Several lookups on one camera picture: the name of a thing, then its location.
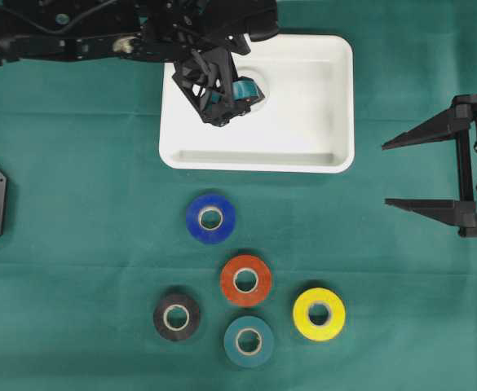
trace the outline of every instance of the tape roll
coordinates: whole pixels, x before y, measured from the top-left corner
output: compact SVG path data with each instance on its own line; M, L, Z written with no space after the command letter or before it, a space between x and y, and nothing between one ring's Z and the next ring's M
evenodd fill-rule
M240 290L236 277L242 271L253 273L256 284L249 291ZM220 287L223 295L233 304L240 307L252 307L264 301L272 286L271 271L258 257L239 255L225 265L220 274Z
M253 351L244 351L239 344L244 332L254 332L258 337L257 347ZM274 336L271 328L262 319L244 316L229 325L223 337L223 347L226 355L236 365L244 368L258 367L272 356Z
M215 228L202 225L202 216L214 211L220 216ZM227 239L235 227L235 208L223 196L215 193L201 195L188 207L186 225L191 235L204 244L217 244Z
M309 310L314 305L324 305L329 312L328 318L322 325L316 325L311 321ZM309 340L333 339L343 329L346 316L342 299L334 292L323 288L305 291L298 297L293 307L294 325Z
M168 321L168 314L172 310L181 309L186 314L183 325L174 326ZM192 336L200 324L200 308L188 295L172 294L158 302L153 313L153 322L158 333L167 340L186 340Z

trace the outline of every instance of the blue tape roll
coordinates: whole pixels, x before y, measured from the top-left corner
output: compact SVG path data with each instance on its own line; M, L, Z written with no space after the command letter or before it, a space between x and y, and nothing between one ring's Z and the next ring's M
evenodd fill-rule
M210 230L202 226L201 215L206 210L220 214L220 224ZM204 244L217 244L229 237L235 228L235 208L219 194L210 193L196 198L188 207L186 224L191 235Z
M238 336L243 331L254 331L259 335L258 349L252 353L242 352L238 345ZM264 364L274 350L274 336L271 328L262 319L244 316L232 322L223 337L225 353L236 365L254 368Z

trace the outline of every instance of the cable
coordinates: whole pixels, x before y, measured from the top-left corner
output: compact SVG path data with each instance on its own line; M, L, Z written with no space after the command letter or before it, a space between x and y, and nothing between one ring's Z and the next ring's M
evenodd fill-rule
M114 4L117 1L118 0L106 0L106 2L103 2L102 4L99 4L98 6L92 7L88 11L84 11L81 14L77 15L75 17L75 19L70 21L65 27L63 27L61 29L58 29L58 30L47 29L46 27L41 26L37 22L34 22L33 20L27 18L26 16L20 14L17 11L14 11L10 8L0 6L0 12L12 15L15 18L17 18L18 20L22 20L23 22L33 26L37 30L42 31L43 33L50 34L50 35L63 35L63 34L66 34L68 31L70 31L71 29L73 29L75 26L77 26L77 24L81 23L84 19L90 17L91 15L95 14L97 11L100 11L100 10L104 9L105 7L107 7L111 4Z

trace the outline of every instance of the robotic arm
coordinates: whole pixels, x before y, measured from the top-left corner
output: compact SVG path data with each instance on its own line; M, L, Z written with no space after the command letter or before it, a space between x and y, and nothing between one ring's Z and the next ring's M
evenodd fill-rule
M264 99L232 53L278 34L276 0L2 0L0 65L120 57L174 63L201 119L226 125Z

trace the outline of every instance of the teal tape roll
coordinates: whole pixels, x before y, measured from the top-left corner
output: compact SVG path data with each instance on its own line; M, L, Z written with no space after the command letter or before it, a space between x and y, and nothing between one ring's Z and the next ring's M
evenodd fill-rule
M252 352L245 352L238 344L243 332L255 332L258 335L258 346ZM244 316L232 322L223 337L223 347L229 359L244 368L259 367L264 364L274 350L274 336L271 328L262 319Z
M232 97L235 100L242 100L247 98L257 98L260 96L258 86L253 80L239 80L232 83ZM222 97L213 93L211 95L211 103L218 103Z

